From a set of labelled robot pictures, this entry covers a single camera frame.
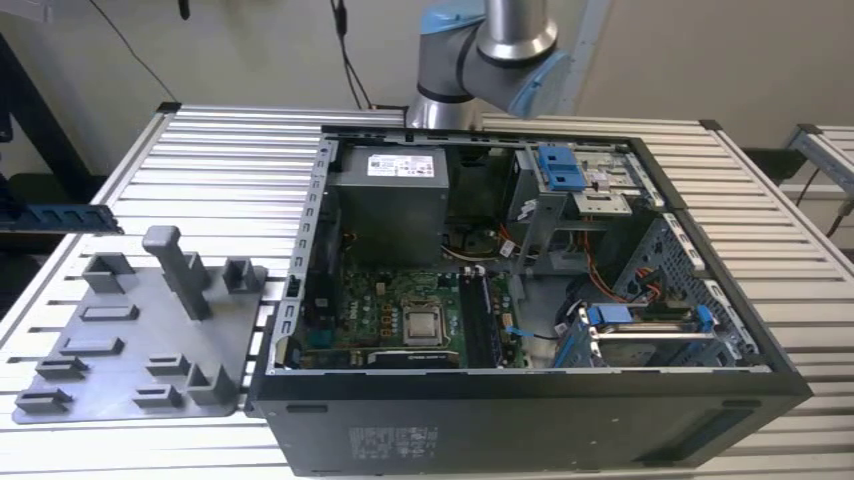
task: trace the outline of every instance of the slotted aluminum surface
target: slotted aluminum surface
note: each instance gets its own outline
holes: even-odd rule
[[[269,268],[261,325],[281,293],[320,125],[400,122],[397,113],[190,106],[154,117],[94,199],[112,206],[126,235],[68,236],[0,323],[0,473],[62,472],[62,479],[292,476],[264,422],[240,413],[212,419],[20,426],[9,415],[13,400],[82,296],[78,275],[86,256],[124,251],[133,265],[153,265],[138,247],[149,225],[177,225],[184,250],[198,251],[209,264],[226,255],[248,255]],[[696,122],[660,120],[520,121],[487,116],[484,125],[500,131],[643,138],[809,381],[815,397],[787,416],[696,471],[668,470],[661,478],[854,478],[852,267],[725,135]],[[246,372],[252,368],[249,361]],[[656,473],[577,473],[572,478],[599,476],[655,478]]]
[[[854,196],[854,127],[799,126],[788,148],[799,150]]]

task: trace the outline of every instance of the power supply label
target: power supply label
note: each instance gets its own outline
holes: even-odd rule
[[[370,155],[368,177],[432,178],[432,157],[428,155]]]

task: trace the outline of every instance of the barcode sticker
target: barcode sticker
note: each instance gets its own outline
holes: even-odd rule
[[[370,155],[368,177],[432,178],[432,157],[428,155]]]
[[[504,240],[504,243],[501,244],[501,248],[497,251],[497,253],[500,253],[503,257],[509,258],[509,254],[512,253],[512,249],[515,247],[516,247],[515,243],[512,243],[509,240]]]

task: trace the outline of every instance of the open computer tower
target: open computer tower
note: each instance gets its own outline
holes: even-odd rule
[[[624,137],[324,127],[256,365],[306,476],[691,467],[811,394]]]

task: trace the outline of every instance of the green circuit board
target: green circuit board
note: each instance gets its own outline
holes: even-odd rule
[[[361,355],[398,349],[456,352],[459,366],[465,368],[465,332],[456,275],[422,271],[368,271],[353,266],[345,267],[336,328],[332,332],[308,333],[305,366],[358,367]],[[507,288],[504,274],[497,274],[489,281],[489,300],[497,318],[503,314],[512,316]],[[438,307],[442,322],[440,344],[405,345],[402,318],[406,306],[412,305]],[[505,366],[521,366],[519,342],[509,341],[507,346],[512,352],[508,355],[511,362]]]

